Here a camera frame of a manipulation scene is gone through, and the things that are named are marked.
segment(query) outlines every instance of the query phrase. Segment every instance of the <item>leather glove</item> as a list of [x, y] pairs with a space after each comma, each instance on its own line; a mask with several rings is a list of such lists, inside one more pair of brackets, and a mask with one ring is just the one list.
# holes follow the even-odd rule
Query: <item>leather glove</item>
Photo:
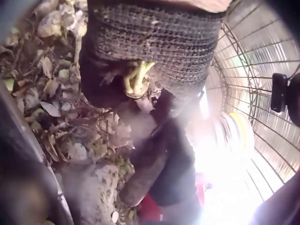
[[185, 131], [175, 120], [160, 131], [166, 142], [167, 161], [149, 194], [159, 206], [170, 206], [196, 195], [195, 156]]

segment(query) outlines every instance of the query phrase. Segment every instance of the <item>dead leaves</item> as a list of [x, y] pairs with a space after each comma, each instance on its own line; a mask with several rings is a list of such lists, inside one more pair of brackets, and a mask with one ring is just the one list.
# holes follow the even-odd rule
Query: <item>dead leaves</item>
[[53, 67], [52, 67], [52, 62], [51, 62], [51, 60], [48, 57], [45, 57], [42, 60], [42, 67], [43, 67], [44, 75], [46, 77], [48, 77], [49, 79], [52, 79], [52, 70], [53, 70]]
[[53, 117], [61, 117], [61, 113], [59, 111], [58, 103], [53, 103], [54, 105], [48, 102], [41, 102], [40, 105], [49, 113], [50, 116]]

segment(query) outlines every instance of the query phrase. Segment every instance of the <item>leaf pile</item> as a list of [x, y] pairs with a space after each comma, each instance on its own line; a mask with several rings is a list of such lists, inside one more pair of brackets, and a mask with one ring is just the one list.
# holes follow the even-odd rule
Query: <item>leaf pile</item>
[[[120, 168], [120, 187], [134, 171], [118, 154], [130, 148], [130, 127], [114, 111], [90, 105], [80, 90], [78, 59], [87, 20], [84, 0], [43, 0], [0, 46], [0, 78], [54, 170], [65, 162], [106, 158]], [[119, 200], [115, 206], [117, 224], [136, 224], [133, 209]]]

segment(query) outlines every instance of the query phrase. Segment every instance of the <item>red clothing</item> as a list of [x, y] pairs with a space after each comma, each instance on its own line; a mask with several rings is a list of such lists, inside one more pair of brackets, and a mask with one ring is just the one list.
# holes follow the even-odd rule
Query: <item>red clothing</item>
[[[197, 175], [196, 177], [196, 188], [197, 195], [199, 197], [199, 201], [201, 206], [204, 206], [204, 189], [203, 189], [203, 179], [202, 176]], [[150, 197], [150, 195], [146, 195], [145, 198], [141, 202], [141, 212], [140, 218], [142, 221], [160, 221], [161, 219], [161, 207], [157, 206], [154, 200]]]

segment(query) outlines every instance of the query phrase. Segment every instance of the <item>rock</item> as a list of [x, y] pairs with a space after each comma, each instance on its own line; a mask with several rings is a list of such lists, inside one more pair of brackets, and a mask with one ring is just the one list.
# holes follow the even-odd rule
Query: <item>rock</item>
[[117, 195], [118, 168], [107, 162], [85, 165], [84, 171], [66, 169], [62, 174], [64, 194], [72, 198], [80, 210], [78, 224], [115, 225], [112, 213], [116, 210], [114, 201]]
[[65, 83], [69, 80], [69, 78], [70, 78], [70, 71], [69, 70], [63, 69], [63, 70], [60, 70], [58, 72], [58, 80], [60, 82]]
[[40, 37], [61, 36], [61, 13], [59, 11], [53, 11], [42, 19], [37, 29], [37, 33]]
[[80, 144], [69, 144], [69, 155], [73, 160], [85, 160], [88, 158], [86, 148]]
[[34, 10], [34, 12], [38, 17], [43, 18], [44, 16], [54, 11], [57, 5], [58, 0], [43, 0]]
[[27, 92], [27, 94], [24, 97], [25, 109], [28, 110], [28, 109], [38, 106], [40, 103], [39, 97], [40, 96], [39, 96], [38, 90], [36, 88], [29, 89], [29, 91]]

